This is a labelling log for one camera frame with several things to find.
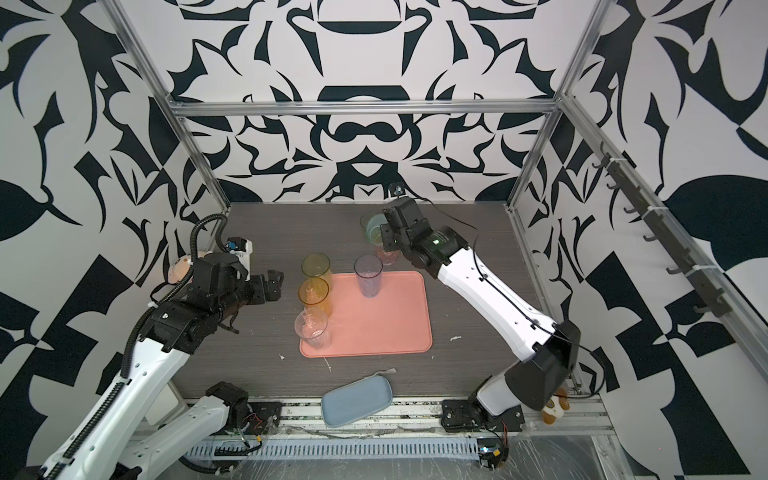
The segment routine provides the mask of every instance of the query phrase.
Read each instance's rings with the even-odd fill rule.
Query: wooden table surface
[[[301,260],[323,252],[334,273],[352,272],[357,257],[372,253],[359,226],[366,212],[379,205],[234,204],[223,238],[253,241],[251,272],[285,273],[277,302],[246,306],[235,327],[240,335],[219,329],[205,339],[174,383],[184,398],[198,398],[219,381],[231,382],[260,397],[317,397],[379,370],[395,396],[466,396],[490,375],[515,361],[495,329],[456,292],[424,276],[432,348],[425,353],[310,359],[299,352],[293,321],[303,306],[296,291],[304,280]],[[472,244],[474,231],[447,218],[431,205],[422,212],[433,228],[449,225]],[[538,307],[509,217],[502,204],[442,204],[439,208],[475,225],[481,232],[478,256],[515,292]],[[385,270],[414,270],[402,257]]]

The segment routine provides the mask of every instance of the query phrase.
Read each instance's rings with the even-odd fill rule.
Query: plush toy
[[[564,388],[559,388],[555,395],[549,399],[547,405],[542,409],[541,416],[544,418],[544,423],[552,425],[555,420],[565,415],[565,411],[571,409],[571,405],[566,398],[567,392]]]
[[[210,252],[197,252],[197,258],[203,258]],[[192,256],[191,255],[184,255],[181,257],[175,265],[173,265],[170,269],[168,269],[168,283],[179,283],[181,279],[184,278],[184,275],[187,275],[187,272],[190,269],[190,264],[192,262]]]

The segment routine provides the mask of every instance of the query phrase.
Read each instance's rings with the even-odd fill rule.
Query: clear plastic cup
[[[360,217],[362,233],[369,243],[382,243],[382,225],[384,223],[386,223],[386,217],[381,213],[381,210]]]
[[[331,337],[328,332],[328,316],[322,309],[310,307],[296,317],[293,324],[296,335],[316,349],[330,345]]]
[[[400,250],[395,250],[394,252],[384,251],[384,246],[381,243],[377,243],[374,246],[374,250],[376,252],[376,256],[386,266],[393,265],[394,262],[397,261],[397,257],[400,255]]]
[[[370,253],[355,260],[357,284],[363,296],[373,298],[379,294],[382,285],[382,261]]]
[[[299,287],[299,300],[306,308],[316,306],[326,313],[327,316],[333,314],[331,305],[330,288],[328,283],[322,278],[311,276],[304,280]]]
[[[331,273],[331,260],[324,253],[311,253],[301,261],[301,271],[307,276],[322,278],[333,288],[333,274]]]

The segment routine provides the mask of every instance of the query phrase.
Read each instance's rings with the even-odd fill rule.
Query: patterned wallpaper
[[[11,478],[85,417],[192,226],[219,208],[93,0],[0,1],[0,118]]]
[[[130,0],[186,101],[533,98],[557,90],[594,0]]]
[[[542,114],[191,118],[232,201],[507,200]]]
[[[180,101],[551,98],[594,0],[131,0]],[[232,201],[506,200],[539,114],[191,119]]]
[[[765,317],[768,4],[619,0],[576,98]],[[640,478],[768,460],[768,385],[561,120],[518,206],[548,295],[606,364],[601,398]],[[590,357],[592,385],[603,372]]]

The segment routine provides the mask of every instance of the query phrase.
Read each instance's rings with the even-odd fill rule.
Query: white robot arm
[[[197,233],[214,220],[221,220],[216,239],[222,252],[198,259],[194,254]],[[233,237],[226,244],[221,242],[226,220],[224,215],[214,214],[195,225],[190,239],[190,271],[139,319],[128,340],[121,371],[107,392],[42,467],[26,468],[16,478],[153,480],[206,436],[243,425],[247,393],[219,382],[184,415],[140,444],[126,446],[160,391],[207,336],[219,327],[238,333],[232,322],[242,306],[280,298],[281,272],[251,275],[250,241]],[[252,447],[245,439],[243,442],[240,453],[260,447]]]
[[[384,250],[402,251],[475,307],[509,345],[517,361],[493,376],[475,394],[489,416],[520,403],[541,410],[576,363],[581,332],[568,321],[556,323],[494,275],[449,227],[433,230],[410,197],[391,201],[381,226]]]

